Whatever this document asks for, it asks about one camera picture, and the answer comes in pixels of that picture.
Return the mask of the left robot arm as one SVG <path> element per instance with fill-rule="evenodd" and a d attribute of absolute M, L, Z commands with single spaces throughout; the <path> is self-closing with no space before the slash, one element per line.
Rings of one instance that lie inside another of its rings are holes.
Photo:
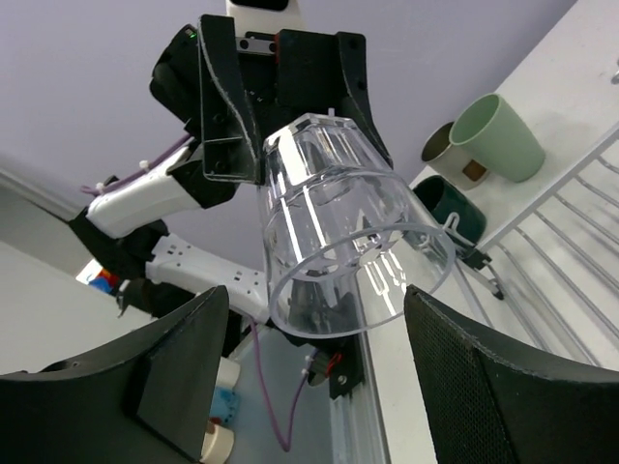
<path fill-rule="evenodd" d="M 298 116 L 334 110 L 382 148 L 366 83 L 361 34 L 243 30 L 239 19 L 206 14 L 173 37 L 149 84 L 184 136 L 150 166 L 96 188 L 69 226 L 125 279 L 145 276 L 156 244 L 173 234 L 255 262 L 257 232 L 247 223 L 233 228 L 230 201 L 240 185 L 263 180 L 264 140 Z"/>

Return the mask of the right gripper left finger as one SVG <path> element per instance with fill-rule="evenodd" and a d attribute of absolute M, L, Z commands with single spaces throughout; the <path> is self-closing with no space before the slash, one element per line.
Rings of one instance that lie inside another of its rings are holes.
<path fill-rule="evenodd" d="M 3 375 L 2 462 L 198 462 L 228 310 L 217 286 L 96 349 Z"/>

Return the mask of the dark green ceramic mug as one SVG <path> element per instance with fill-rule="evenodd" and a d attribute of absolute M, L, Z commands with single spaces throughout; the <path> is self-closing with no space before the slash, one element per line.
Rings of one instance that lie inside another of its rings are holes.
<path fill-rule="evenodd" d="M 476 245 L 486 231 L 486 216 L 456 187 L 443 177 L 430 176 L 413 188 L 413 192 L 439 224 L 457 213 L 457 233 Z"/>

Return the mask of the aluminium mounting rail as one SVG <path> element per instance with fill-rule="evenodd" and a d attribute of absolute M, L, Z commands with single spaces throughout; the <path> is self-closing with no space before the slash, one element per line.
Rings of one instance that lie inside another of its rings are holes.
<path fill-rule="evenodd" d="M 368 335 L 358 336 L 365 380 L 331 402 L 334 463 L 390 463 Z"/>

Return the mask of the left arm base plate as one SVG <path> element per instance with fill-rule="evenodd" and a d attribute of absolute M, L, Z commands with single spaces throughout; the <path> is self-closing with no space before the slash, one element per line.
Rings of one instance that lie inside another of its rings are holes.
<path fill-rule="evenodd" d="M 329 383 L 330 398 L 350 395 L 366 380 L 361 337 L 357 335 L 310 339 L 289 334 L 284 337 L 295 347 L 309 345 L 317 350 L 310 363 L 310 378 L 322 377 Z"/>

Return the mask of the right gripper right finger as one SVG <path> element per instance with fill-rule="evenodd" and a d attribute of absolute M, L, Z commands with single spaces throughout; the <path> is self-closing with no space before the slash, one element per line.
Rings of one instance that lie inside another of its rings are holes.
<path fill-rule="evenodd" d="M 534 348 L 415 286 L 404 317 L 438 462 L 617 462 L 617 372 Z"/>

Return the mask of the clear glass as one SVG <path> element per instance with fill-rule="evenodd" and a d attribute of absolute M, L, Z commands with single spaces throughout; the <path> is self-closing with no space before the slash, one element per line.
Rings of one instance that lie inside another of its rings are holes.
<path fill-rule="evenodd" d="M 270 315 L 302 338 L 358 334 L 438 289 L 455 246 L 350 119 L 307 114 L 264 142 L 258 191 Z"/>

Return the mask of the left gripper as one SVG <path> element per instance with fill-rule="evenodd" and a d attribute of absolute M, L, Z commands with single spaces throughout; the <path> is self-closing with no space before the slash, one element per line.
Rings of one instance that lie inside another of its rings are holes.
<path fill-rule="evenodd" d="M 351 118 L 380 156 L 392 158 L 373 122 L 364 35 L 283 29 L 235 36 L 231 17 L 197 23 L 204 176 L 259 184 L 257 126 L 285 126 L 311 112 Z"/>

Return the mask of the metal dish rack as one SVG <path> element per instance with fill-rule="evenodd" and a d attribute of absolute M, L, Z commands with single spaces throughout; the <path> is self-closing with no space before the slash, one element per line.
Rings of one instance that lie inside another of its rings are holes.
<path fill-rule="evenodd" d="M 550 353 L 618 366 L 618 63 L 521 64 L 498 88 L 545 149 L 521 184 L 473 193 L 488 218 L 484 277 L 494 299 L 457 272 L 443 299 L 467 316 Z"/>

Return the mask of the light green plastic cup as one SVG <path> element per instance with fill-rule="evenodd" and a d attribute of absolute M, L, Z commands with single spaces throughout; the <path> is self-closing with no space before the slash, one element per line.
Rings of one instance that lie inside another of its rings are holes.
<path fill-rule="evenodd" d="M 498 94 L 471 103 L 456 118 L 449 139 L 487 170 L 513 183 L 530 179 L 545 163 L 545 150 L 536 136 Z"/>

